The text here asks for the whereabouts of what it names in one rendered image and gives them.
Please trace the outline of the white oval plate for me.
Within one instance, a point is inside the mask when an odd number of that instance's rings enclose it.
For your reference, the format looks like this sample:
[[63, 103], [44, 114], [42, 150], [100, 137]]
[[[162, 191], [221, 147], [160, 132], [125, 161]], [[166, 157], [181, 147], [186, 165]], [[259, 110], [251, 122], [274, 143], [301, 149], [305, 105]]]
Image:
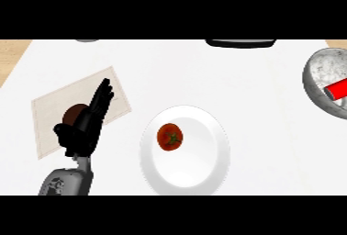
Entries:
[[[183, 133], [175, 150], [163, 151], [156, 133], [175, 124]], [[140, 141], [140, 169], [159, 195], [211, 195], [230, 165], [230, 147], [217, 119], [194, 106], [174, 106], [152, 119]]]

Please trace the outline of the red can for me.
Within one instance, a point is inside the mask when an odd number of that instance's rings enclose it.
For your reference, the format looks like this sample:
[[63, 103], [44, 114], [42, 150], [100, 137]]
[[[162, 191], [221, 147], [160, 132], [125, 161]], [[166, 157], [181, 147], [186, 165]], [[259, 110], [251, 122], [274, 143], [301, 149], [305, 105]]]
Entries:
[[323, 92], [332, 101], [344, 98], [347, 96], [347, 78], [329, 84], [323, 88]]

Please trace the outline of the black appliance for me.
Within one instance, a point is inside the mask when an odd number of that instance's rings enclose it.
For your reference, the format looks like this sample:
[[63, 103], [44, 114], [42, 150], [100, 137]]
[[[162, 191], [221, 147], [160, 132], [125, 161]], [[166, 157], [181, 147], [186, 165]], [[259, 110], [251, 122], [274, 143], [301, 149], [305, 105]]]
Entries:
[[274, 39], [208, 39], [206, 44], [222, 48], [268, 48], [274, 44]]

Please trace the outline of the brown round object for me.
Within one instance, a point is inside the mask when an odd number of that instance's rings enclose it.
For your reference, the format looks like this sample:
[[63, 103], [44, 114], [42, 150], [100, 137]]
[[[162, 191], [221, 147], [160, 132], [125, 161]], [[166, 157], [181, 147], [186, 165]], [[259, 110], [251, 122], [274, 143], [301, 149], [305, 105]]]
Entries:
[[85, 104], [75, 104], [73, 106], [70, 106], [64, 111], [64, 114], [62, 117], [62, 123], [70, 126], [75, 122], [79, 112], [87, 107], [88, 106]]

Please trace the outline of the red tomato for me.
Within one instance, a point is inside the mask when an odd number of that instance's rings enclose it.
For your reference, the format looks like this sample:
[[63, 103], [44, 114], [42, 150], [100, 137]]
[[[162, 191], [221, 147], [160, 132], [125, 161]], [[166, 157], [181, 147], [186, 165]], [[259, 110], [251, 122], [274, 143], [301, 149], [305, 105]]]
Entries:
[[156, 143], [163, 151], [175, 150], [183, 142], [183, 133], [174, 123], [160, 126], [156, 132]]

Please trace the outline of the beige placemat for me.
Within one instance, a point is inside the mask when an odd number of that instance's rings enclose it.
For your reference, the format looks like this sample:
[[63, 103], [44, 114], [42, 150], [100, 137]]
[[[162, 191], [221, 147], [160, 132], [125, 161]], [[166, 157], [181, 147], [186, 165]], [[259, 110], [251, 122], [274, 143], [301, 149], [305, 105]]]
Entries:
[[131, 111], [124, 89], [112, 67], [107, 67], [100, 72], [76, 80], [56, 91], [32, 100], [31, 110], [38, 159], [60, 148], [53, 127], [62, 122], [64, 111], [72, 105], [87, 105], [90, 103], [95, 88], [104, 78], [109, 79], [113, 92], [103, 121], [106, 125]]

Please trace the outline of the grey marbled bowl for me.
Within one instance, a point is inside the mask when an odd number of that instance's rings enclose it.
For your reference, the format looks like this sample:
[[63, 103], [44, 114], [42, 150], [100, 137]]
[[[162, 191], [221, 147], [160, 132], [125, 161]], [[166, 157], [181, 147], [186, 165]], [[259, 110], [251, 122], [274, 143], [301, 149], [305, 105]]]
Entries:
[[336, 118], [347, 119], [347, 97], [332, 101], [323, 88], [347, 78], [347, 50], [326, 48], [310, 56], [302, 71], [305, 94], [313, 104]]

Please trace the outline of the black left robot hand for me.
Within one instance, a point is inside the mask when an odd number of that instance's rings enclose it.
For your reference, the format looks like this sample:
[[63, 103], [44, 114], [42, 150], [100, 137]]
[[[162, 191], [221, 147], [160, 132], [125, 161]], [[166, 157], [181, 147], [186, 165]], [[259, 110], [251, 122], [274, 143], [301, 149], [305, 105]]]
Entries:
[[112, 86], [109, 79], [104, 78], [94, 91], [90, 105], [76, 115], [73, 124], [59, 123], [54, 125], [57, 143], [66, 149], [64, 155], [67, 157], [91, 156], [112, 97]]

